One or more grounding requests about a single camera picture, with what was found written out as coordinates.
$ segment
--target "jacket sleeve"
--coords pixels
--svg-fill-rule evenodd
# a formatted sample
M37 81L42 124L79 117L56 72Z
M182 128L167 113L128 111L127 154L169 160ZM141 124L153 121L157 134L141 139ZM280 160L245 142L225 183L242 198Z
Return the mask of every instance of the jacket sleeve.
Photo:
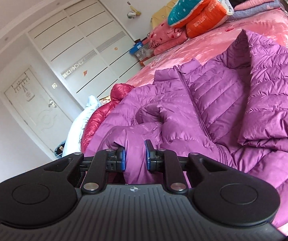
M250 46L251 81L238 142L288 152L288 49Z

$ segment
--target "red hood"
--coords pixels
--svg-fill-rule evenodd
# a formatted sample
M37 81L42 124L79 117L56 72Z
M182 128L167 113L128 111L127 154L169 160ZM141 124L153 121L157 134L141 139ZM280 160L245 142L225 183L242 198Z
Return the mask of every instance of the red hood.
M115 84L111 89L111 100L121 101L133 88L135 87L125 83Z

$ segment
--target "red down jacket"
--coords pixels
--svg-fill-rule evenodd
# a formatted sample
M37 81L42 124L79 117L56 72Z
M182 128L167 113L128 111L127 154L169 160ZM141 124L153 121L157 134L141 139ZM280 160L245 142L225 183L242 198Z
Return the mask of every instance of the red down jacket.
M102 122L133 88L134 86L125 83L119 83L113 86L113 88L111 89L111 101L99 107L92 114L86 124L81 141L82 153L85 153L89 142L93 138L95 132L102 124Z

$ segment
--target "hanging ornament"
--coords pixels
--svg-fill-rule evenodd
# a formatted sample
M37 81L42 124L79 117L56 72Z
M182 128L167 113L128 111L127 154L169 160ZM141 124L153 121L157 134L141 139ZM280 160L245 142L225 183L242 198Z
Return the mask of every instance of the hanging ornament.
M23 89L24 89L26 100L27 101L31 101L31 99L35 97L35 94L31 93L28 89L26 89L24 85L22 85L22 86L23 86Z

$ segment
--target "decorative glass strip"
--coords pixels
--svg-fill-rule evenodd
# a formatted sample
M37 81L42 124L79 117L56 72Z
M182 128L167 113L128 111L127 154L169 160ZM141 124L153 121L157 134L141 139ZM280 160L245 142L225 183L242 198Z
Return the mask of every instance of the decorative glass strip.
M79 59L77 62L75 62L71 67L69 67L67 70L65 70L62 73L63 78L67 78L74 70L81 67L84 63L88 62L91 58L93 58L97 53L92 50L88 54L86 54L84 57Z
M100 46L98 46L96 49L100 53L111 46L113 43L117 42L119 39L123 38L126 34L124 32L120 32L113 36L112 38L108 39L106 42L102 43Z

